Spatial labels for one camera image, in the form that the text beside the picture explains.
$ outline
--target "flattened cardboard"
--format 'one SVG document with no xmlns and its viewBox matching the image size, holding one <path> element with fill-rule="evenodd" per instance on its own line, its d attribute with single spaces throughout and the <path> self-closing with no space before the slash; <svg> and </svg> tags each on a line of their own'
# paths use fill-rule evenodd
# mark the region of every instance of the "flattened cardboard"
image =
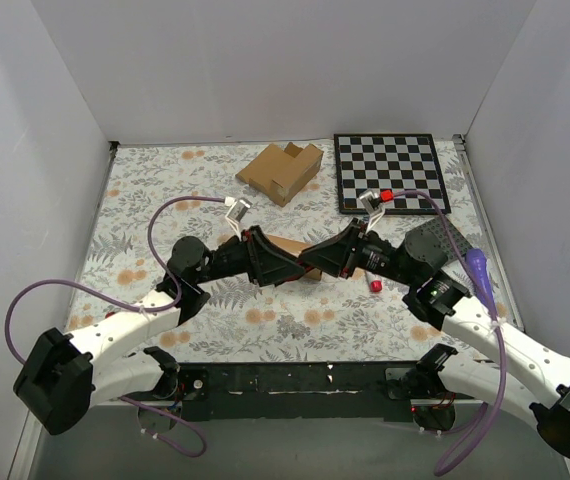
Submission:
<svg viewBox="0 0 570 480">
<path fill-rule="evenodd" d="M 312 144 L 300 148 L 290 142 L 285 150 L 270 144 L 236 178 L 283 207 L 318 173 L 322 158 Z"/>
<path fill-rule="evenodd" d="M 298 257 L 300 253 L 311 245 L 305 242 L 298 242 L 296 240 L 290 240 L 289 238 L 277 237 L 276 235 L 267 235 L 267 238 L 277 247 L 282 248 L 287 253 L 291 253 L 295 257 Z M 305 278 L 310 280 L 320 281 L 323 272 L 315 268 L 305 274 Z"/>
</svg>

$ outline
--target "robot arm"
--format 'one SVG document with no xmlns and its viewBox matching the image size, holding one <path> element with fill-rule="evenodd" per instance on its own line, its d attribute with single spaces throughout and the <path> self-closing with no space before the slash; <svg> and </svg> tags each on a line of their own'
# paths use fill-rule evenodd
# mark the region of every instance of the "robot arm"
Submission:
<svg viewBox="0 0 570 480">
<path fill-rule="evenodd" d="M 375 206 L 368 206 L 370 219 L 380 218 L 372 215 L 377 213 Z M 247 204 L 240 207 L 239 217 Z M 166 275 L 137 304 L 140 312 L 119 312 L 66 335 L 51 329 L 38 338 L 14 392 L 49 433 L 68 430 L 91 406 L 111 398 L 134 391 L 151 392 L 158 399 L 172 395 L 180 367 L 171 355 L 157 347 L 124 355 L 196 315 L 210 297 L 200 283 L 241 273 L 250 282 L 265 286 L 295 280 L 312 268 L 343 278 L 349 278 L 357 267 L 365 269 L 408 285 L 403 301 L 419 320 L 498 361 L 487 310 L 441 270 L 447 257 L 432 235 L 410 232 L 395 248 L 372 231 L 373 222 L 354 219 L 343 232 L 296 258 L 274 246 L 259 227 L 241 231 L 236 219 L 230 223 L 237 236 L 214 251 L 196 237 L 179 239 L 167 262 L 179 285 Z M 170 304 L 179 296 L 176 307 L 158 313 L 145 311 Z M 552 448 L 570 458 L 570 359 L 511 325 L 501 328 L 511 374 L 503 408 L 536 425 Z M 456 391 L 491 403 L 498 372 L 455 354 L 451 347 L 435 346 L 398 382 L 398 390 L 410 396 L 417 389 L 431 396 Z"/>
<path fill-rule="evenodd" d="M 349 278 L 359 267 L 408 285 L 410 290 L 403 302 L 414 316 L 498 362 L 498 343 L 492 334 L 487 309 L 441 270 L 447 257 L 434 236 L 413 231 L 394 248 L 371 231 L 367 223 L 354 219 L 335 237 L 301 252 L 299 261 L 336 277 Z M 523 407 L 529 402 L 527 406 L 541 437 L 570 458 L 570 358 L 551 351 L 512 325 L 504 324 L 501 329 L 508 373 L 512 377 L 510 382 L 514 384 L 514 388 L 508 390 L 507 405 L 517 416 L 528 418 Z M 485 367 L 483 375 L 495 379 L 495 386 L 490 389 L 485 380 L 484 386 L 478 388 L 482 377 L 472 372 L 468 363 L 452 357 L 453 353 L 433 355 L 429 352 L 426 355 L 429 361 L 423 362 L 425 358 L 419 361 L 416 372 L 409 374 L 413 378 L 405 379 L 406 383 L 420 387 L 421 382 L 426 382 L 441 391 L 446 391 L 448 383 L 461 393 L 481 394 L 484 401 L 491 403 L 487 392 L 495 395 L 497 375 L 490 374 L 489 367 Z M 517 395 L 521 386 L 531 396 Z M 439 392 L 432 388 L 431 393 Z"/>
<path fill-rule="evenodd" d="M 296 257 L 273 245 L 260 227 L 238 233 L 214 251 L 196 237 L 179 239 L 167 262 L 179 285 L 166 275 L 135 304 L 140 312 L 118 312 L 66 335 L 53 328 L 38 338 L 14 392 L 50 434 L 67 431 L 91 406 L 105 400 L 138 391 L 162 399 L 176 390 L 180 368 L 171 355 L 158 347 L 124 355 L 196 315 L 210 298 L 198 284 L 246 273 L 259 286 L 278 285 L 306 273 Z M 146 311 L 177 297 L 176 307 Z"/>
</svg>

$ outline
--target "white wall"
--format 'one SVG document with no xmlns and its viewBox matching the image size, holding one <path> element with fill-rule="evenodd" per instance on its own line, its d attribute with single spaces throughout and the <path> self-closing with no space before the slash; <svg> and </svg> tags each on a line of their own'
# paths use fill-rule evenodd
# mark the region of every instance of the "white wall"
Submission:
<svg viewBox="0 0 570 480">
<path fill-rule="evenodd" d="M 570 2 L 536 2 L 468 141 L 528 332 L 570 355 Z"/>
<path fill-rule="evenodd" d="M 29 0 L 0 0 L 0 479 L 26 409 L 3 340 L 5 310 L 26 284 L 73 278 L 108 163 L 108 144 Z M 35 292 L 15 317 L 25 355 L 63 324 L 69 291 Z"/>
<path fill-rule="evenodd" d="M 534 0 L 32 3 L 108 139 L 164 143 L 467 132 Z"/>
</svg>

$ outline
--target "black and white checkerboard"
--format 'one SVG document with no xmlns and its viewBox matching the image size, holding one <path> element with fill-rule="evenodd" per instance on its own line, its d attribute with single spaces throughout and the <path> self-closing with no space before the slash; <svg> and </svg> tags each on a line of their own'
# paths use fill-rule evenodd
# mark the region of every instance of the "black and white checkerboard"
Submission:
<svg viewBox="0 0 570 480">
<path fill-rule="evenodd" d="M 367 189 L 420 190 L 450 212 L 431 135 L 341 134 L 334 136 L 334 147 L 341 213 L 365 214 L 358 196 Z M 423 198 L 394 199 L 385 208 L 386 215 L 435 213 Z"/>
</svg>

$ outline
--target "floral tablecloth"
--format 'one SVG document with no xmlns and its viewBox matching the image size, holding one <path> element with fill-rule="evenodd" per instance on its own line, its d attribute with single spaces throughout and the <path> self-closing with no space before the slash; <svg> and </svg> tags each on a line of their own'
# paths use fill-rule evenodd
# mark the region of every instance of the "floral tablecloth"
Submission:
<svg viewBox="0 0 570 480">
<path fill-rule="evenodd" d="M 337 209 L 333 143 L 313 143 L 324 151 L 321 170 L 283 208 L 235 178 L 265 144 L 119 148 L 82 283 L 127 302 L 145 295 L 163 273 L 147 248 L 149 218 L 164 201 L 186 194 L 244 196 L 254 204 L 244 226 L 259 224 L 269 234 L 317 243 L 338 233 L 350 217 Z M 452 207 L 449 218 L 472 245 L 484 248 L 486 239 L 454 144 L 437 141 L 436 147 Z M 184 235 L 198 236 L 216 248 L 232 234 L 224 214 L 219 204 L 175 204 L 154 228 L 161 256 L 169 258 L 174 242 Z M 430 219 L 385 217 L 376 230 L 398 245 L 407 230 Z M 466 282 L 460 266 L 451 264 L 446 270 Z M 497 278 L 493 268 L 490 272 Z M 277 288 L 258 288 L 246 276 L 203 287 L 212 298 L 199 315 L 139 348 L 159 345 L 179 362 L 417 360 L 437 342 L 476 355 L 416 320 L 401 301 L 403 286 L 385 280 L 382 293 L 369 293 L 362 272 L 350 280 L 323 275 L 320 282 L 303 279 Z M 500 313 L 509 315 L 498 284 L 494 289 Z M 67 328 L 91 325 L 113 309 L 79 292 Z"/>
</svg>

